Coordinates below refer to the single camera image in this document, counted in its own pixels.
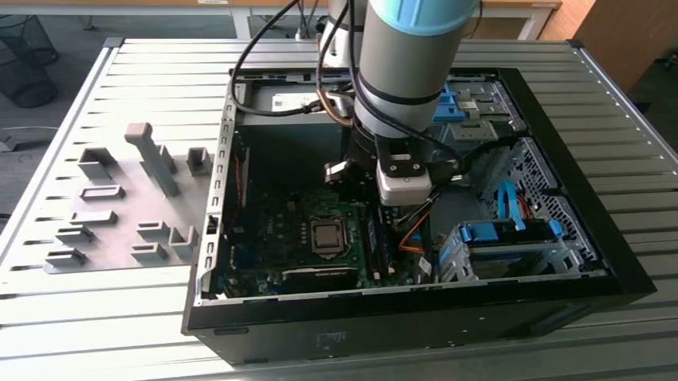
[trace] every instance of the gray fixture block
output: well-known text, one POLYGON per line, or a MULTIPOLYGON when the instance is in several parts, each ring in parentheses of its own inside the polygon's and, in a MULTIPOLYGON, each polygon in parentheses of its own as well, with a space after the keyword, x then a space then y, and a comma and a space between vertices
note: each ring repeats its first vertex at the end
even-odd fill
POLYGON ((56 248, 49 251, 44 261, 55 267, 81 266, 85 263, 85 254, 76 248, 56 248))
POLYGON ((131 256, 133 256, 139 262, 155 262, 167 259, 167 252, 157 242, 133 244, 131 246, 131 256))
POLYGON ((112 210, 96 212, 73 212, 71 225, 112 225, 117 221, 117 214, 112 210))
POLYGON ((451 131, 459 141, 494 141, 499 138, 488 121, 452 124, 451 131))
POLYGON ((0 152, 11 152, 17 146, 12 135, 0 132, 0 152))
POLYGON ((212 174, 212 159, 210 158, 208 149, 204 147, 190 148, 187 154, 188 170, 191 176, 212 174))
MULTIPOLYGON (((167 169, 172 174, 178 173, 178 165, 174 163, 172 155, 170 155, 170 151, 164 144, 156 145, 157 153, 160 154, 161 162, 167 165, 167 169)), ((141 168, 144 168, 144 172, 148 177, 153 177, 152 170, 148 168, 147 163, 141 161, 141 168)))
POLYGON ((80 191, 80 198, 85 201, 108 200, 123 197, 125 197, 125 190, 120 185, 97 185, 84 187, 80 191))
POLYGON ((144 239, 160 239, 167 237, 170 228, 164 221, 141 221, 136 224, 136 232, 144 239))
POLYGON ((172 171, 161 158, 156 145, 151 139, 152 126, 148 123, 131 123, 127 126, 125 141, 136 146, 144 159, 144 169, 156 179, 157 186, 167 197, 178 195, 179 188, 174 181, 172 171))
POLYGON ((85 226, 60 228, 53 237, 64 244, 81 244, 95 239, 95 234, 85 226))
POLYGON ((77 166, 89 180, 109 179, 105 167, 115 163, 116 159, 104 147, 85 148, 77 160, 77 166))
POLYGON ((188 226, 188 236, 186 240, 182 237, 178 228, 172 228, 170 232, 170 247, 183 260, 192 259, 192 252, 198 246, 199 237, 200 236, 194 226, 188 226))
POLYGON ((178 172, 178 166, 174 163, 172 155, 170 155, 170 151, 164 144, 156 145, 157 153, 160 154, 161 162, 167 165, 167 169, 170 169, 171 173, 178 172))

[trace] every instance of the floor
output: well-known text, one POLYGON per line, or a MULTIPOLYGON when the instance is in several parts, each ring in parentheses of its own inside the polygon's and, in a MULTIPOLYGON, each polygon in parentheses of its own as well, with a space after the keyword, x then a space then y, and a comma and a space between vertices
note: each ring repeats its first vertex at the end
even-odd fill
MULTIPOLYGON (((96 29, 81 30, 76 16, 40 17, 60 58, 47 67, 59 88, 59 97, 47 106, 33 110, 19 109, 0 96, 0 129, 16 126, 60 125, 71 102, 80 89, 92 63, 107 37, 137 38, 235 38, 234 23, 223 16, 129 16, 95 17, 96 29)), ((272 30, 268 37, 295 34, 299 18, 288 17, 280 22, 283 30, 272 30)), ((254 18, 252 29, 264 22, 254 18)), ((634 102, 651 102, 646 117, 661 131, 674 148, 678 147, 678 68, 663 71, 657 64, 630 93, 634 102)), ((0 216, 12 212, 31 180, 53 130, 25 129, 12 132, 20 142, 15 152, 0 153, 0 216)), ((4 227, 0 217, 0 231, 4 227)))

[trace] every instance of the metal case frame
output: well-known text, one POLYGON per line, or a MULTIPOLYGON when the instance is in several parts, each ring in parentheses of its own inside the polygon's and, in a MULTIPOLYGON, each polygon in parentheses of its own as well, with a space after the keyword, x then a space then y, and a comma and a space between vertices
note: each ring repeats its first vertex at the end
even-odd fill
MULTIPOLYGON (((314 77, 311 69, 256 69, 242 75, 251 78, 276 72, 314 77)), ((335 70, 328 75, 339 73, 344 71, 335 70)), ((609 274, 538 284, 492 282, 484 286, 446 289, 432 284, 420 292, 203 305, 196 300, 198 278, 212 260, 202 259, 202 249, 194 258, 183 332, 198 336, 230 363, 327 358, 541 336, 594 311, 629 304, 655 292, 519 71, 459 68, 450 74, 492 74, 502 81, 609 274)), ((224 132, 234 133, 235 121, 235 107, 227 101, 224 132)), ((219 144, 228 147, 231 139, 219 144)), ((228 154, 222 155, 222 152, 215 160, 215 171, 219 165, 223 165, 222 170, 228 168, 228 154)), ((210 222, 220 229, 220 222, 210 219, 211 211, 222 206, 214 198, 218 196, 212 195, 218 191, 214 185, 206 229, 210 229, 210 222)), ((203 234, 203 247, 208 245, 206 239, 210 237, 203 234)), ((212 239, 222 239, 219 231, 212 239)))

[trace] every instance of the label sticker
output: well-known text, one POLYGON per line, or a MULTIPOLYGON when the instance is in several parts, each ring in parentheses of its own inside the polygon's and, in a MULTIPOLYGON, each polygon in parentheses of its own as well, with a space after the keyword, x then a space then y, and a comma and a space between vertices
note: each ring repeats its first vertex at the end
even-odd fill
POLYGON ((431 275, 431 264, 423 257, 419 258, 419 267, 422 268, 426 275, 431 275))
MULTIPOLYGON (((339 98, 332 95, 327 95, 330 99, 332 99, 336 102, 339 102, 339 98)), ((276 94, 272 97, 274 104, 271 106, 271 109, 274 111, 284 111, 296 109, 302 106, 308 105, 311 102, 315 102, 318 100, 318 94, 316 93, 287 93, 287 94, 276 94)))
POLYGON ((459 106, 460 109, 471 109, 471 110, 478 109, 478 105, 475 104, 474 101, 456 102, 456 105, 459 106))

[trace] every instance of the aluminum table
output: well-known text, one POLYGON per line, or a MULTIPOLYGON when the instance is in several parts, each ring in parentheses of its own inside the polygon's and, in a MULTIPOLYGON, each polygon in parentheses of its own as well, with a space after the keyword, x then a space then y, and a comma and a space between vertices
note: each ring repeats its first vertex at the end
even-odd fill
MULTIPOLYGON (((522 70, 655 281, 633 305, 533 340, 232 368, 179 332, 188 266, 44 272, 59 215, 87 180, 73 158, 117 144, 128 121, 151 122, 171 152, 198 142, 214 151, 244 44, 125 40, 103 49, 0 237, 3 379, 677 379, 678 160, 586 50, 563 42, 466 41, 455 66, 522 70)), ((250 66, 311 67, 315 49, 266 40, 250 66)))

